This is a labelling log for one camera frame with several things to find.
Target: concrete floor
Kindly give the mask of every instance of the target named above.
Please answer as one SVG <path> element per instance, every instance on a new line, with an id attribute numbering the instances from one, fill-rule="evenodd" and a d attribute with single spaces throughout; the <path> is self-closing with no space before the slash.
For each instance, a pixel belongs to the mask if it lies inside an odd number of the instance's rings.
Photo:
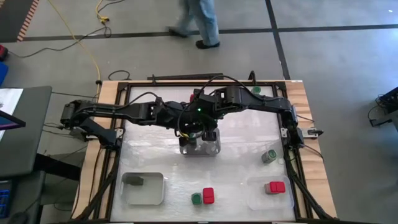
<path id="1" fill-rule="evenodd" d="M 53 0 L 76 34 L 101 25 L 97 0 Z M 264 1 L 215 0 L 220 29 L 270 28 Z M 278 27 L 360 26 L 398 24 L 395 0 L 273 0 Z M 177 0 L 128 0 L 107 7 L 115 34 L 162 32 L 180 16 Z M 41 1 L 28 37 L 68 35 Z M 272 33 L 223 34 L 221 47 L 197 50 L 192 39 L 135 37 L 84 40 L 102 71 L 128 70 L 132 79 L 152 75 L 223 72 L 246 79 L 255 70 L 260 79 L 283 79 Z M 398 29 L 280 33 L 292 79 L 304 80 L 316 126 L 325 130 L 320 145 L 336 211 L 342 220 L 396 223 L 398 207 L 398 133 L 391 125 L 370 127 L 367 113 L 374 99 L 398 85 Z M 5 44 L 18 54 L 42 47 L 63 47 L 70 40 Z M 51 85 L 54 91 L 93 96 L 96 71 L 78 46 L 43 52 L 27 59 L 11 57 L 3 86 Z M 53 95 L 48 122 L 58 122 L 63 105 L 74 97 Z M 72 152 L 82 143 L 44 136 L 40 151 Z M 52 207 L 42 223 L 61 221 Z"/>

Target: wooden table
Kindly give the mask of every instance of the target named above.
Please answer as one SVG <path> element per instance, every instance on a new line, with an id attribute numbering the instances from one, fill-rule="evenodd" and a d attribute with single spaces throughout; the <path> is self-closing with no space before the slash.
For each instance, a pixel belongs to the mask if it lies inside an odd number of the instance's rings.
<path id="1" fill-rule="evenodd" d="M 109 103 L 114 104 L 118 89 L 119 82 L 126 81 L 105 81 L 101 88 L 101 94 L 99 95 L 99 103 Z M 152 83 L 152 81 L 128 81 L 131 83 Z M 206 80 L 164 80 L 157 81 L 157 83 L 198 83 L 198 86 L 204 84 Z M 231 82 L 229 80 L 215 80 L 213 82 Z M 297 114 L 312 119 L 310 107 L 308 105 L 307 95 L 305 93 L 304 84 L 302 81 L 296 80 L 260 80 L 258 82 L 285 82 L 288 99 L 295 105 Z M 125 95 L 121 96 L 120 104 L 124 104 Z M 109 118 L 95 118 L 95 121 L 102 125 L 104 128 L 110 128 L 111 120 Z M 299 127 L 301 128 L 311 128 L 314 124 L 306 119 L 299 118 Z M 306 139 L 305 144 L 320 151 L 317 139 Z M 73 214 L 73 218 L 77 217 L 83 209 L 88 205 L 91 198 L 97 192 L 101 171 L 104 163 L 104 149 L 100 149 L 100 144 L 98 141 L 90 141 L 88 143 L 85 162 L 81 171 L 81 181 L 80 181 L 80 192 L 76 194 L 79 196 L 78 200 L 75 200 L 76 210 Z M 326 176 L 325 167 L 323 165 L 322 159 L 311 151 L 305 148 L 300 150 L 301 161 L 303 166 L 303 171 L 305 174 L 305 180 L 307 183 L 307 189 L 311 192 L 317 202 L 323 207 L 323 209 L 331 216 L 336 216 L 335 206 L 333 204 L 333 199 L 331 197 L 328 177 Z M 109 161 L 110 171 L 113 164 L 114 152 L 111 154 L 111 159 Z M 299 189 L 296 187 L 298 207 L 300 209 L 301 217 L 306 217 L 305 206 L 303 202 L 303 197 Z M 99 218 L 105 218 L 106 204 L 108 202 L 109 188 L 103 195 L 101 209 L 99 212 Z"/>

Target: monitor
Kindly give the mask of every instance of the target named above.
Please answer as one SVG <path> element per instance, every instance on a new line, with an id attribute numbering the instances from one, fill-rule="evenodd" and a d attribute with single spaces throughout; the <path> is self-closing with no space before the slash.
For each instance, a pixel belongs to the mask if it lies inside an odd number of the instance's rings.
<path id="1" fill-rule="evenodd" d="M 0 131 L 25 127 L 26 123 L 0 110 Z"/>

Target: person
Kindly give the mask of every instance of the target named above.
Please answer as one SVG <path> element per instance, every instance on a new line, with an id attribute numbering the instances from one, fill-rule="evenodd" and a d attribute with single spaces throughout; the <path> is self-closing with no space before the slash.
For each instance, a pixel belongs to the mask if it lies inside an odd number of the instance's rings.
<path id="1" fill-rule="evenodd" d="M 202 40 L 196 42 L 196 47 L 199 49 L 219 47 L 214 0 L 180 0 L 180 5 L 183 16 L 176 27 L 169 27 L 169 32 L 187 38 L 190 35 L 189 24 L 194 19 L 202 37 Z"/>

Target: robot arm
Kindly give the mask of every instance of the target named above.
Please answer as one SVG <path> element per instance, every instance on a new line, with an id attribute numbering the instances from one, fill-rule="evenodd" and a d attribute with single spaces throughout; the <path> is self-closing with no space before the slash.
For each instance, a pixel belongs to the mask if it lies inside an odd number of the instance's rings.
<path id="1" fill-rule="evenodd" d="M 287 129 L 289 144 L 303 144 L 295 109 L 289 100 L 255 95 L 240 86 L 219 88 L 213 93 L 206 95 L 203 90 L 195 89 L 189 103 L 164 102 L 158 96 L 153 102 L 130 103 L 124 106 L 76 100 L 65 105 L 61 123 L 67 129 L 79 127 L 87 134 L 97 136 L 107 149 L 119 149 L 121 143 L 115 130 L 104 129 L 90 117 L 126 119 L 141 126 L 171 128 L 184 133 L 180 138 L 193 138 L 195 134 L 201 133 L 195 138 L 215 141 L 217 136 L 214 130 L 219 119 L 223 119 L 228 113 L 249 109 L 280 114 L 282 126 Z"/>

